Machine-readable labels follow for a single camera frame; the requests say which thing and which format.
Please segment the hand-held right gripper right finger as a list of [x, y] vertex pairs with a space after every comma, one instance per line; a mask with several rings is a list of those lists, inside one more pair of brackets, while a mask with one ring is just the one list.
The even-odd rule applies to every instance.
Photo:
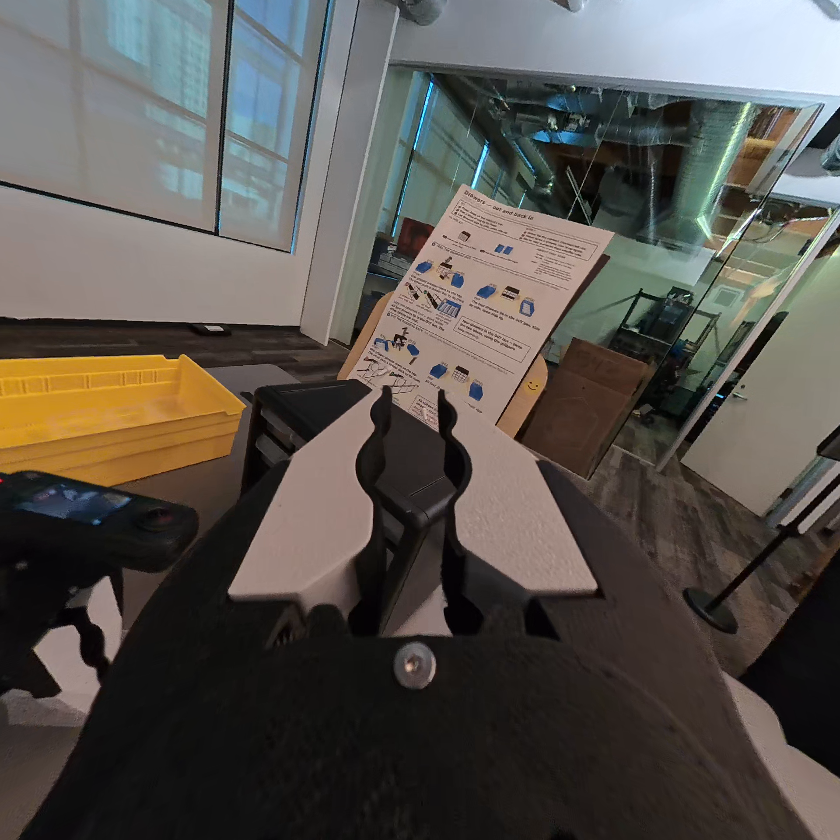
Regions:
[[550, 465], [454, 393], [437, 393], [437, 422], [454, 488], [440, 566], [448, 630], [476, 635], [501, 612], [552, 636], [543, 602], [595, 597], [597, 582], [550, 487]]

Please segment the black stanchion post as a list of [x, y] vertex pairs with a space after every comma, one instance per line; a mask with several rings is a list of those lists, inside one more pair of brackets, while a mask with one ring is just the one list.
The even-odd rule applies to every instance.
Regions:
[[734, 635], [739, 630], [739, 622], [727, 606], [730, 596], [787, 541], [797, 538], [802, 533], [803, 523], [810, 521], [825, 505], [830, 505], [837, 497], [839, 487], [838, 463], [821, 479], [818, 487], [800, 499], [799, 504], [790, 510], [785, 523], [777, 528], [772, 540], [744, 566], [717, 594], [711, 594], [696, 587], [687, 587], [682, 596], [702, 621], [723, 634]]

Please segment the white instruction poster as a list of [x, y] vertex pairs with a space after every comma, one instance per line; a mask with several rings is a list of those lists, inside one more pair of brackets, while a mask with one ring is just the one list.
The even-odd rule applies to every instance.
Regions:
[[340, 379], [432, 427], [441, 390], [497, 424], [613, 237], [461, 185]]

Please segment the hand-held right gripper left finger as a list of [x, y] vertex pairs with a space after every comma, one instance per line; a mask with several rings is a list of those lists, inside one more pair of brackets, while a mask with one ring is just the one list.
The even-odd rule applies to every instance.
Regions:
[[233, 602], [336, 607], [353, 633], [380, 632], [387, 568], [376, 484], [392, 390], [374, 389], [288, 461], [238, 571]]

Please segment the black drawer cabinet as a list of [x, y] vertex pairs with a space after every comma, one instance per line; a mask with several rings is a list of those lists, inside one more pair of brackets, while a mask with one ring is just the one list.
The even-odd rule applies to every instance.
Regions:
[[[240, 496], [351, 409], [370, 389], [356, 380], [265, 385], [252, 397]], [[376, 489], [383, 509], [387, 610], [397, 631], [439, 585], [443, 520], [455, 489], [445, 476], [445, 442], [398, 406], [385, 438]]]

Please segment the silver ceiling duct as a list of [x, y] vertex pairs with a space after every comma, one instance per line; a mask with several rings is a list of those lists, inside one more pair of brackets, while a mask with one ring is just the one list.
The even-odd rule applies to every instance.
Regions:
[[689, 143], [664, 223], [667, 238], [689, 249], [711, 236], [728, 174], [755, 120], [749, 101], [696, 101], [689, 117]]

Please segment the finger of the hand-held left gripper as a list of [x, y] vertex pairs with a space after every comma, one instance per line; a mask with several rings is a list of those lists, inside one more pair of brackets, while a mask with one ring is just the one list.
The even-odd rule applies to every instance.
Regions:
[[[93, 625], [96, 638], [102, 641], [105, 662], [110, 666], [123, 635], [123, 616], [112, 579], [106, 576], [91, 587], [73, 592], [62, 610]], [[95, 667], [82, 659], [81, 636], [76, 626], [58, 617], [35, 646], [35, 654], [58, 684], [56, 701], [74, 711], [89, 712], [99, 692], [100, 678]]]

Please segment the yellow plastic bin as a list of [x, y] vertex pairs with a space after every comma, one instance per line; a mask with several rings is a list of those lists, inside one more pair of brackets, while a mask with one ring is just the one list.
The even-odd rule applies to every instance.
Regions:
[[238, 423], [153, 434], [151, 430], [30, 444], [2, 449], [2, 472], [36, 471], [115, 487], [232, 451]]
[[2, 360], [2, 448], [240, 418], [245, 404], [186, 355]]

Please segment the white door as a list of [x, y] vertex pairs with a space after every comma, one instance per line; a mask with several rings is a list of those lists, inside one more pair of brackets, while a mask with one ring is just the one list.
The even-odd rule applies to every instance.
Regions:
[[760, 516], [838, 426], [838, 246], [814, 259], [789, 299], [785, 320], [679, 461]]

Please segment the metal shelving rack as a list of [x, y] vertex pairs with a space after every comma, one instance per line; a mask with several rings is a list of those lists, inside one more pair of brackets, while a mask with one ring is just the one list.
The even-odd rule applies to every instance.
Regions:
[[657, 366], [677, 340], [694, 308], [694, 294], [672, 287], [663, 297], [641, 289], [609, 343], [613, 350]]

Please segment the brown cardboard box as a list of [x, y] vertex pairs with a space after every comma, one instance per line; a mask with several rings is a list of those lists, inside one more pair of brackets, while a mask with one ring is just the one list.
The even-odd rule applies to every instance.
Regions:
[[522, 444], [588, 480], [655, 372], [655, 363], [572, 339]]

